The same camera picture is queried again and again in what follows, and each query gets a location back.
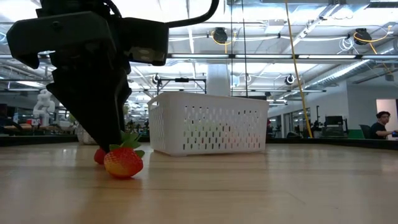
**ceiling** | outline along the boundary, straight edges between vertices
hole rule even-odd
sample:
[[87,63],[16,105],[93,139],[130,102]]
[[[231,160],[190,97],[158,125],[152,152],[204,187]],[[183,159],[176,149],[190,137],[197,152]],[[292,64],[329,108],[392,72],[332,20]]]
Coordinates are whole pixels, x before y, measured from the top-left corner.
[[[19,19],[35,18],[35,11],[40,7],[38,0],[0,0],[0,40],[2,34]],[[211,0],[114,0],[124,17],[138,17],[155,21],[175,21],[202,15]],[[291,54],[289,27],[283,1],[272,1],[274,4],[264,4],[261,0],[220,1],[215,15],[205,23],[190,27],[179,27],[170,30],[170,54]],[[292,37],[296,54],[373,54],[369,44],[352,43],[352,35],[357,28],[366,28],[371,34],[373,46],[379,46],[392,41],[398,34],[398,8],[367,8],[370,1],[355,1],[356,4],[328,6],[328,1],[302,1],[301,4],[289,4],[289,16],[292,23]],[[219,45],[211,34],[216,27],[223,27],[228,35],[228,44]],[[6,40],[0,41],[0,63],[4,68],[17,71],[19,78],[51,80],[51,64],[43,64],[38,70],[32,70],[11,59]],[[310,82],[325,72],[341,64],[351,63],[347,60],[301,60],[297,70],[303,82]],[[228,75],[233,73],[239,77],[235,88],[245,88],[245,73],[248,77],[248,87],[257,89],[289,89],[295,85],[286,86],[285,77],[294,74],[292,61],[264,61],[248,58],[244,60],[231,59],[168,59],[166,66],[153,67],[146,64],[132,63],[133,70],[129,74],[132,88],[153,88],[152,78],[158,74],[162,78],[196,77],[206,78],[208,67],[212,64],[225,64]],[[382,73],[383,68],[374,68],[349,79],[355,82],[362,78]],[[386,82],[385,78],[373,78],[358,85],[397,85],[396,82]],[[195,83],[170,82],[166,88],[195,88]]]

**green strawberry stem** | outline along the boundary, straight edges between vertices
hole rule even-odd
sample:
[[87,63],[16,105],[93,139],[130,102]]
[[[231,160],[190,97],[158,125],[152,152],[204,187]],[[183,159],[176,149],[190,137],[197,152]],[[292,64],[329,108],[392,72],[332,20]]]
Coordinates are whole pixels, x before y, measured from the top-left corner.
[[[133,148],[137,149],[141,145],[138,143],[138,140],[141,138],[142,134],[136,134],[136,133],[124,133],[121,131],[121,136],[122,136],[122,144],[119,146],[117,144],[112,144],[109,146],[109,150],[112,151],[114,149],[119,149],[121,147],[126,147],[126,148]],[[136,154],[142,158],[145,154],[144,151],[142,150],[134,150]]]

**person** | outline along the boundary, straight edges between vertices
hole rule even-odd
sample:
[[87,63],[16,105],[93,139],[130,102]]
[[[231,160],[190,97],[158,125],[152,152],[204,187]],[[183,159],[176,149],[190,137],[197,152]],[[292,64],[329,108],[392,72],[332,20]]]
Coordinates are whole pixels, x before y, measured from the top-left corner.
[[377,122],[371,127],[371,139],[387,139],[387,136],[394,132],[386,130],[386,124],[389,122],[390,116],[391,114],[387,111],[379,112],[376,115]]

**wooden surface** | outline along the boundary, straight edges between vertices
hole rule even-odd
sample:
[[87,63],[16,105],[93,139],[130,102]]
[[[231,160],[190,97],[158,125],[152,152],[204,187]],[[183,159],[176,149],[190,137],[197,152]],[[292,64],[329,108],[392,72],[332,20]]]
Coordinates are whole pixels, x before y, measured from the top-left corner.
[[398,153],[269,145],[263,154],[144,156],[115,180],[94,146],[0,148],[0,223],[398,223]]

